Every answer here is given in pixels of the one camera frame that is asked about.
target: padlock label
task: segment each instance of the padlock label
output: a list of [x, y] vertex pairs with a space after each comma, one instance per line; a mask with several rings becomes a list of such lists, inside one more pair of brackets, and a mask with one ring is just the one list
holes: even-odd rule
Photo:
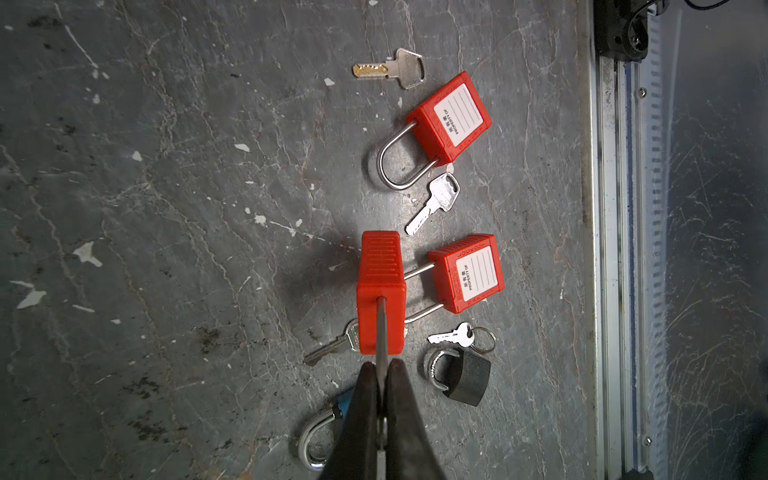
[[456, 270], [465, 302], [498, 285], [491, 247], [481, 248], [456, 260]]
[[435, 105], [435, 114], [451, 138], [454, 147], [458, 147], [458, 144], [483, 123], [480, 110], [472, 100], [466, 84], [461, 84], [438, 102]]

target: key ring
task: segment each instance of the key ring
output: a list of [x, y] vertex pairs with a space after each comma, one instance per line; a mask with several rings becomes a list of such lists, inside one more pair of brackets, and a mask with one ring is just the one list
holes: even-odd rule
[[488, 335], [491, 336], [491, 339], [493, 340], [493, 346], [489, 349], [481, 349], [475, 346], [475, 343], [473, 342], [470, 347], [475, 350], [480, 355], [485, 355], [490, 352], [493, 352], [493, 350], [496, 348], [496, 335], [493, 334], [493, 332], [484, 326], [473, 326], [469, 331], [472, 332], [472, 335], [475, 334], [475, 330], [482, 330], [483, 332], [486, 332]]
[[384, 153], [395, 144], [398, 140], [402, 138], [403, 135], [407, 134], [408, 132], [413, 129], [418, 122], [412, 121], [411, 123], [407, 124], [401, 131], [397, 132], [394, 137], [390, 138], [389, 141], [382, 147], [381, 151], [379, 152], [379, 156], [376, 159], [376, 169], [379, 172], [379, 177], [382, 179], [382, 182], [384, 184], [393, 189], [393, 190], [405, 190], [406, 188], [410, 188], [415, 184], [417, 181], [419, 181], [419, 178], [423, 177], [424, 174], [426, 174], [430, 168], [434, 167], [435, 164], [439, 161], [439, 159], [433, 160], [429, 162], [427, 165], [425, 165], [419, 172], [414, 175], [414, 177], [411, 180], [408, 180], [404, 184], [396, 184], [395, 182], [391, 181], [389, 177], [386, 176], [384, 173]]

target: red safety lockout padlock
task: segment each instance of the red safety lockout padlock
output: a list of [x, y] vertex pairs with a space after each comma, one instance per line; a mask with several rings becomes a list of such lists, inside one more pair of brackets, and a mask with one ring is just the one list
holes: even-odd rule
[[[502, 261], [496, 237], [473, 234], [464, 240], [429, 252], [432, 261], [402, 273], [400, 234], [365, 232], [357, 283], [357, 319], [360, 352], [376, 353], [379, 297], [386, 298], [389, 355], [399, 355], [405, 346], [405, 326], [436, 310], [461, 313], [504, 289]], [[435, 269], [433, 278], [439, 303], [406, 317], [406, 280]]]
[[[406, 122], [408, 124], [384, 145], [376, 162], [382, 182], [394, 190], [411, 187], [432, 167], [450, 164], [493, 125], [465, 71], [412, 111]], [[384, 153], [411, 130], [429, 163], [410, 180], [396, 184], [384, 172]]]
[[504, 289], [502, 259], [493, 235], [475, 233], [429, 252], [429, 259], [431, 263], [406, 273], [404, 278], [407, 280], [434, 268], [432, 277], [440, 303], [406, 317], [405, 323], [415, 322], [441, 308], [461, 313]]
[[379, 298], [386, 299], [386, 340], [389, 355], [402, 353], [406, 337], [406, 279], [402, 271], [400, 234], [362, 234], [362, 258], [357, 280], [357, 321], [360, 353], [376, 354]]

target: silver key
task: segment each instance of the silver key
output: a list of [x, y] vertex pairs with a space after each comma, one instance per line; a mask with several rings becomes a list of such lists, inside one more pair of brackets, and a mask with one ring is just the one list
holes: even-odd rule
[[475, 336], [472, 335], [472, 326], [467, 322], [462, 322], [456, 330], [449, 333], [438, 333], [427, 337], [430, 343], [453, 342], [461, 346], [470, 346], [475, 342]]
[[424, 58], [412, 51], [398, 48], [395, 59], [383, 63], [358, 63], [352, 67], [357, 78], [397, 78], [400, 87], [408, 90], [424, 83]]
[[406, 225], [406, 233], [408, 235], [416, 233], [437, 209], [442, 208], [444, 212], [451, 210], [460, 190], [458, 182], [448, 172], [429, 182], [429, 193], [431, 196], [424, 208], [419, 211], [419, 214], [413, 217], [413, 220]]
[[360, 333], [358, 331], [357, 319], [352, 320], [344, 327], [344, 333], [325, 346], [321, 346], [314, 352], [304, 357], [304, 365], [315, 366], [324, 356], [329, 353], [342, 352], [346, 349], [360, 351]]

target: brass key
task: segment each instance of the brass key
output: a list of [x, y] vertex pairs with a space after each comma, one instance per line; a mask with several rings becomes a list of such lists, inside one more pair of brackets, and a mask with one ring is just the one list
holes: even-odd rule
[[426, 80], [424, 58], [412, 51], [398, 48], [395, 59], [383, 63], [358, 63], [352, 67], [357, 78], [397, 78], [400, 87], [408, 90]]

